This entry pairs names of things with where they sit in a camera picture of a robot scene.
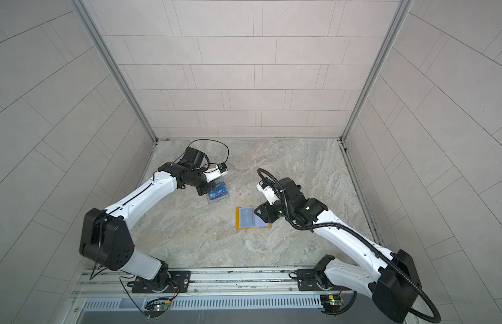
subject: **black cable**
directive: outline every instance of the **black cable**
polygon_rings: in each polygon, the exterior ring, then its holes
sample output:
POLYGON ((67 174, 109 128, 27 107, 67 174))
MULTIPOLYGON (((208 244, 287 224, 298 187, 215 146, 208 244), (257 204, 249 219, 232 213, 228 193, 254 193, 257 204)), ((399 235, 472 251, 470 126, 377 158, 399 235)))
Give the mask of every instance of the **black cable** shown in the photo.
POLYGON ((281 193, 283 205, 284 205, 285 219, 287 220, 287 222, 289 222, 289 224, 294 229, 297 229, 300 231, 306 231, 306 230, 313 230, 313 229, 318 229, 318 228, 322 228, 322 227, 337 227, 338 229, 345 230, 347 233, 349 233, 353 237, 357 238, 368 249, 370 249, 371 252, 373 252, 377 258, 380 258, 381 260, 383 260, 387 264, 387 268, 391 268, 391 269, 395 270, 399 275, 401 275, 404 278, 404 280, 406 280, 410 284, 410 286, 417 292, 417 294, 420 297, 422 297, 423 301, 426 302, 426 304, 429 306, 429 309, 433 313, 433 317, 426 315, 426 314, 423 314, 413 308, 410 309, 411 314, 413 314, 421 319, 424 319, 428 322, 431 322, 431 323, 439 323, 441 321, 441 316, 440 316, 440 313, 438 312, 438 309, 436 309, 436 306, 433 304, 431 299, 426 295, 426 293, 423 292, 423 290, 420 287, 418 287, 418 285, 413 280, 411 280, 410 276, 408 276, 398 266, 393 264, 392 260, 389 260, 384 254, 382 254, 382 252, 377 250, 377 248, 375 248, 370 242, 368 242, 361 234, 357 233, 356 231, 352 230, 351 228, 349 228, 343 224, 334 223, 334 222, 325 222, 325 223, 312 224, 312 225, 306 225, 306 226, 299 226, 299 225, 295 224, 289 214, 289 206, 287 204, 287 195, 285 193, 285 188, 267 170, 259 168, 257 170, 257 173, 262 179, 264 179, 262 173, 266 174, 271 179, 271 181, 273 181, 273 183, 278 186, 279 192, 281 193))
POLYGON ((215 140, 215 139, 196 139, 196 140, 191 141, 191 143, 188 144, 188 146, 186 146, 186 148, 189 148, 190 145, 192 145, 193 143, 195 143, 198 140, 210 140, 210 141, 215 141, 217 143, 221 143, 223 146, 225 146, 226 150, 228 150, 228 156, 226 156, 224 163, 226 163, 228 161, 228 158, 229 158, 229 147, 226 144, 222 143, 221 141, 218 141, 218 140, 215 140))
POLYGON ((125 279, 132 279, 132 278, 135 278, 136 275, 132 275, 131 277, 123 277, 123 276, 120 276, 119 277, 119 280, 120 280, 120 284, 123 286, 123 290, 126 292, 126 294, 129 296, 130 300, 134 303, 134 305, 136 305, 137 309, 141 312, 141 314, 143 314, 145 317, 147 317, 147 315, 141 310, 141 308, 139 308, 139 306, 136 304, 136 302, 132 299, 132 297, 130 296, 129 294, 129 291, 125 288, 125 285, 123 284, 123 282, 121 282, 121 278, 125 278, 125 279))
POLYGON ((95 277, 95 276, 93 276, 94 275, 94 269, 96 269, 96 265, 98 264, 99 249, 102 246, 102 230, 103 230, 103 219, 104 218, 103 218, 103 215, 101 215, 101 217, 102 217, 102 219, 99 221, 98 251, 96 252, 96 259, 94 260, 94 267, 92 268, 91 276, 89 277, 90 281, 95 277))

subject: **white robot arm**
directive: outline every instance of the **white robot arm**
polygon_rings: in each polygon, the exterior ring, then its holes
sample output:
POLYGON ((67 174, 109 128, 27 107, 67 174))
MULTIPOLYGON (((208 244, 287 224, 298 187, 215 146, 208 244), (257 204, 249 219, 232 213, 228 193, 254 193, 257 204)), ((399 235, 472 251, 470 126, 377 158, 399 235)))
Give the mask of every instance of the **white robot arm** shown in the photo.
MULTIPOLYGON (((138 276, 138 282, 153 292, 169 284, 168 265, 139 251, 129 230, 153 205, 184 185, 195 186, 199 195, 211 191, 212 180, 227 173, 225 163, 214 168, 201 167, 205 154, 188 147, 179 163, 167 162, 139 188, 100 211, 92 209, 83 222, 80 254, 108 269, 122 270, 138 276)), ((435 305, 421 289, 420 280, 410 255, 384 248, 352 230, 334 212, 315 198, 306 199, 301 186, 290 178, 278 181, 269 172, 258 169, 262 178, 257 188, 267 201, 254 210, 264 222, 280 217, 297 230, 311 230, 328 239, 358 265, 325 256, 315 266, 314 281, 322 289, 334 286, 354 290, 370 297, 392 320, 402 323, 408 312, 438 323, 435 305), (411 309, 420 295, 433 316, 411 309)))

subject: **metal bracket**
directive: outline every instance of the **metal bracket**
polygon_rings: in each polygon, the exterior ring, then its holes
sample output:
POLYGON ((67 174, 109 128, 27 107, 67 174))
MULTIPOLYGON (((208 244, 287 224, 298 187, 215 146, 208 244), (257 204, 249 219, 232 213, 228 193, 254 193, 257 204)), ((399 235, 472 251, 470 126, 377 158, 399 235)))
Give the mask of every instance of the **metal bracket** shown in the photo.
POLYGON ((300 276, 303 276, 303 279, 298 280, 298 289, 299 291, 338 291, 338 290, 350 290, 349 288, 342 286, 332 286, 330 289, 323 289, 319 287, 316 281, 316 277, 314 276, 313 269, 297 269, 297 273, 300 276))
MULTIPOLYGON (((169 271, 170 279, 178 284, 179 292, 187 292, 190 284, 190 271, 169 271)), ((132 293, 174 293, 177 286, 174 283, 169 283, 163 291, 155 292, 145 286, 144 280, 139 277, 135 280, 136 285, 132 287, 132 293)))

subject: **tiled wall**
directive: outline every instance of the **tiled wall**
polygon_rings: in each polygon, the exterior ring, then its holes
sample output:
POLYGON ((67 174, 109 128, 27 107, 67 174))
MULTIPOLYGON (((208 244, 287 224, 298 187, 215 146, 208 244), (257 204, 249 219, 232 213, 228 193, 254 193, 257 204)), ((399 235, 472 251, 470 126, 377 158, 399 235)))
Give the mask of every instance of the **tiled wall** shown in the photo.
POLYGON ((50 320, 151 145, 66 0, 0 1, 0 323, 50 320))
POLYGON ((502 1, 416 0, 346 145, 442 319, 502 323, 502 1))
POLYGON ((341 136, 399 4, 84 3, 159 138, 341 136))

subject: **gray marble surface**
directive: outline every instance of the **gray marble surface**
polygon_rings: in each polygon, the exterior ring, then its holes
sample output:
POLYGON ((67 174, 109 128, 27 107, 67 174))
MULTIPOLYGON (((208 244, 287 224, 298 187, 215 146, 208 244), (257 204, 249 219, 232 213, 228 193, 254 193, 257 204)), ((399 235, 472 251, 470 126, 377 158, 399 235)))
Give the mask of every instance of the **gray marble surface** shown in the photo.
MULTIPOLYGON (((256 190, 261 167, 301 185, 306 198, 317 198, 341 219, 371 238, 338 142, 335 139, 222 139, 230 149, 224 177, 229 198, 209 205, 187 187, 169 194, 132 228, 138 249, 165 260, 172 268, 206 266, 314 265, 325 254, 352 262, 337 247, 310 231, 297 231, 285 219, 272 228, 236 230, 237 207, 265 202, 256 190)), ((145 178, 173 161, 190 141, 160 141, 145 178)), ((211 162, 223 162, 225 147, 213 142, 192 144, 211 162)))

